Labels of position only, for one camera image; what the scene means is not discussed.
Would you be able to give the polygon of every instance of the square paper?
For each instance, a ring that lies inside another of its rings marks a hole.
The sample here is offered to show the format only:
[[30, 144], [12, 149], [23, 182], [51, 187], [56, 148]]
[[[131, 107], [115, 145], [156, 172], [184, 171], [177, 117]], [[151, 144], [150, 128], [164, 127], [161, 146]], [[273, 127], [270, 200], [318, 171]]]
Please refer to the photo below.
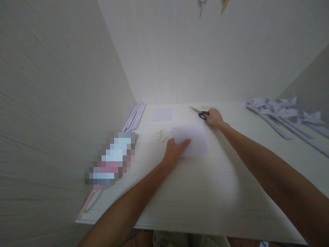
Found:
[[195, 156], [208, 152], [207, 139], [201, 123], [174, 127], [172, 128], [172, 135], [176, 144], [181, 144], [185, 139], [191, 139], [182, 157]]
[[172, 109], [155, 109], [153, 121], [171, 121]]

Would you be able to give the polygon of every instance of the black scissor handle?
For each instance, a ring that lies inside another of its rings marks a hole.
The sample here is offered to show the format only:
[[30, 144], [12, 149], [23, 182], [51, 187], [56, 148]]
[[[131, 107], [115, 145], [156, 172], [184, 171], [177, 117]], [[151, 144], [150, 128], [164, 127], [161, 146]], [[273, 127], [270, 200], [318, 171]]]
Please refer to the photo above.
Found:
[[199, 117], [202, 118], [203, 120], [206, 120], [206, 118], [203, 116], [204, 114], [206, 114], [206, 111], [202, 111], [199, 113]]

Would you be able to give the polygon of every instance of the hand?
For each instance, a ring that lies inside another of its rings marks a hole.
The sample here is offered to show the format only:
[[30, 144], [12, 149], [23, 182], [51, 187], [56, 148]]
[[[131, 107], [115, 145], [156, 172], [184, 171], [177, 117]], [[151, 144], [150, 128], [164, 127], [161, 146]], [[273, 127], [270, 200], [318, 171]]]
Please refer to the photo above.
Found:
[[217, 109], [211, 108], [207, 114], [204, 114], [203, 117], [207, 119], [207, 122], [211, 125], [216, 126], [219, 128], [222, 125], [225, 125], [227, 123], [224, 122], [222, 115], [219, 113]]
[[183, 151], [190, 144], [190, 142], [191, 139], [186, 139], [181, 144], [176, 145], [175, 140], [173, 138], [169, 139], [167, 142], [167, 149], [162, 161], [173, 165], [173, 168], [175, 168], [178, 159], [181, 157]]

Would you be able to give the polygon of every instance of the white wall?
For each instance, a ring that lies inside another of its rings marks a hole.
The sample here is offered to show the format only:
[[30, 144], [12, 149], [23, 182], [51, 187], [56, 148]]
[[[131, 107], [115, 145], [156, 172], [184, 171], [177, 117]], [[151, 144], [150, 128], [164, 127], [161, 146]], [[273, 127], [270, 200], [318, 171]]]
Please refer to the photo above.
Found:
[[329, 45], [281, 94], [287, 98], [296, 93], [298, 107], [321, 111], [321, 118], [329, 123]]
[[329, 43], [329, 1], [98, 0], [138, 102], [277, 97]]
[[135, 99], [96, 0], [6, 0], [0, 19], [0, 246], [75, 246], [87, 154]]

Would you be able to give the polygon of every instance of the white table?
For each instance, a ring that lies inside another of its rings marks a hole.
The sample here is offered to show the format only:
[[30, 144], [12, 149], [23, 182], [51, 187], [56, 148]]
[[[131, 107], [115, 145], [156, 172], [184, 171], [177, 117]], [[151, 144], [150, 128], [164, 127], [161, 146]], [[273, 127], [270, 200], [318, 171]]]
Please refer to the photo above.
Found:
[[[167, 140], [162, 141], [164, 137], [172, 137], [172, 127], [200, 122], [206, 133], [208, 153], [181, 158], [178, 167], [160, 186], [135, 227], [305, 243], [225, 137], [209, 127], [189, 109], [189, 105], [200, 110], [216, 107], [233, 128], [275, 152], [329, 196], [329, 159], [298, 137], [284, 140], [259, 116], [248, 109], [238, 108], [239, 102], [147, 105], [136, 131], [135, 165], [114, 186], [98, 191], [87, 211], [76, 222], [94, 224], [112, 203], [151, 171], [165, 153]], [[160, 108], [172, 108], [173, 120], [152, 121], [154, 109]], [[328, 139], [304, 128], [316, 136], [315, 143], [329, 150]], [[164, 130], [161, 140], [156, 134], [159, 130]]]

